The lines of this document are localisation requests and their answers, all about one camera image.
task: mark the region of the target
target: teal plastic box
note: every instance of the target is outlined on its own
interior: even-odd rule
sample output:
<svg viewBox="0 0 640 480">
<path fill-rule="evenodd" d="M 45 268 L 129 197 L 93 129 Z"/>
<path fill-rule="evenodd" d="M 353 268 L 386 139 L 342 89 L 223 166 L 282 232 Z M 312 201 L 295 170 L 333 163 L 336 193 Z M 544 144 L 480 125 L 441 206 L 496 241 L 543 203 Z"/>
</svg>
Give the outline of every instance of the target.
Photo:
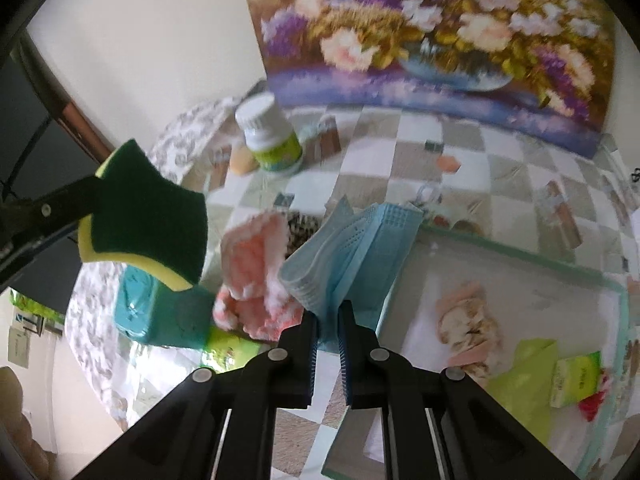
<svg viewBox="0 0 640 480">
<path fill-rule="evenodd" d="M 202 349 L 215 299 L 199 285 L 174 292 L 145 271 L 129 266 L 120 280 L 115 323 L 121 333 L 139 343 Z"/>
</svg>

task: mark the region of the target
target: blue surgical mask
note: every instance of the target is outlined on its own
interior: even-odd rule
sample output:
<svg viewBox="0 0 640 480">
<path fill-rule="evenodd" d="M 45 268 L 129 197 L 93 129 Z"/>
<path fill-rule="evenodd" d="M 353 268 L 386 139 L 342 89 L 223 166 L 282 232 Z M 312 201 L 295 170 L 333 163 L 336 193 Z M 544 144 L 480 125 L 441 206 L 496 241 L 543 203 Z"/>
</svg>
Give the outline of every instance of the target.
<svg viewBox="0 0 640 480">
<path fill-rule="evenodd" d="M 320 348 L 337 352 L 337 309 L 351 300 L 356 322 L 376 329 L 391 286 L 422 222 L 412 206 L 374 204 L 354 213 L 338 202 L 321 229 L 283 264 L 279 279 L 318 316 Z"/>
</svg>

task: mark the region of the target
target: table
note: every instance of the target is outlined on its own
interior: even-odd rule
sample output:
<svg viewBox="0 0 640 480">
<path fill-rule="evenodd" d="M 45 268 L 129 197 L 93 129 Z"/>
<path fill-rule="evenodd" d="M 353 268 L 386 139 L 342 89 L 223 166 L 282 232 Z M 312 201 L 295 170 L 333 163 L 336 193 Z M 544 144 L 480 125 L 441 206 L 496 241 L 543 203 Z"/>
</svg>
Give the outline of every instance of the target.
<svg viewBox="0 0 640 480">
<path fill-rule="evenodd" d="M 181 115 L 150 150 L 150 160 L 180 182 L 208 144 L 238 134 L 228 120 L 237 104 L 209 102 Z M 229 174 L 225 187 L 207 198 L 210 247 L 225 229 L 274 203 L 323 216 L 342 196 L 356 208 L 435 197 L 451 226 L 608 272 L 622 283 L 628 276 L 638 279 L 638 245 L 629 218 L 636 205 L 612 138 L 605 136 L 595 158 L 586 160 L 532 137 L 447 116 L 367 107 L 289 111 L 297 131 L 318 124 L 325 114 L 336 119 L 340 152 L 290 178 Z M 443 165 L 441 155 L 452 158 Z M 65 334 L 100 402 L 125 430 L 198 365 L 200 354 L 143 346 L 118 334 L 113 307 L 123 268 L 111 262 L 83 266 Z M 273 466 L 280 472 L 274 471 L 274 478 L 322 478 L 319 471 L 344 412 L 339 367 L 337 356 L 320 352 L 313 405 L 304 412 L 279 410 Z M 609 456 L 598 464 L 603 471 L 638 439 L 633 429 L 640 427 L 640 402 L 630 401 L 633 380 L 630 374 L 619 395 L 623 413 L 609 435 Z M 629 403 L 632 408 L 626 409 Z M 625 426 L 627 419 L 633 428 Z M 621 433 L 628 443 L 615 455 L 615 442 L 620 447 L 625 440 L 618 439 Z"/>
</svg>

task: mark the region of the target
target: green scouring pad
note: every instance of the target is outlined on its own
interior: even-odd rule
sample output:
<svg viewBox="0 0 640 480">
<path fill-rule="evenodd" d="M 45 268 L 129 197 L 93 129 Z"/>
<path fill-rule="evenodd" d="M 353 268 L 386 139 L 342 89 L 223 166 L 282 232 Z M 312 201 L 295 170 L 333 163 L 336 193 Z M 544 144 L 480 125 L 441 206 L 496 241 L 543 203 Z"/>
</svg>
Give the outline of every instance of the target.
<svg viewBox="0 0 640 480">
<path fill-rule="evenodd" d="M 123 262 L 145 270 L 171 290 L 199 282 L 207 251 L 202 193 L 163 178 L 135 140 L 98 169 L 98 207 L 78 228 L 84 262 Z"/>
</svg>

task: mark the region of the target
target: flower painting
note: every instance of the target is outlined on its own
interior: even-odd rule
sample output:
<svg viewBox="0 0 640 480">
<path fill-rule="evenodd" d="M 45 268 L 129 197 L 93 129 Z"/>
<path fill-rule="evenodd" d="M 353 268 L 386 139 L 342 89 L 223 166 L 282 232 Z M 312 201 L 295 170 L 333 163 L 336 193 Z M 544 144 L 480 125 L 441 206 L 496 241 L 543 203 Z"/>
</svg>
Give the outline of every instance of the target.
<svg viewBox="0 0 640 480">
<path fill-rule="evenodd" d="M 614 65 L 601 0 L 247 0 L 282 105 L 412 108 L 593 156 Z"/>
</svg>

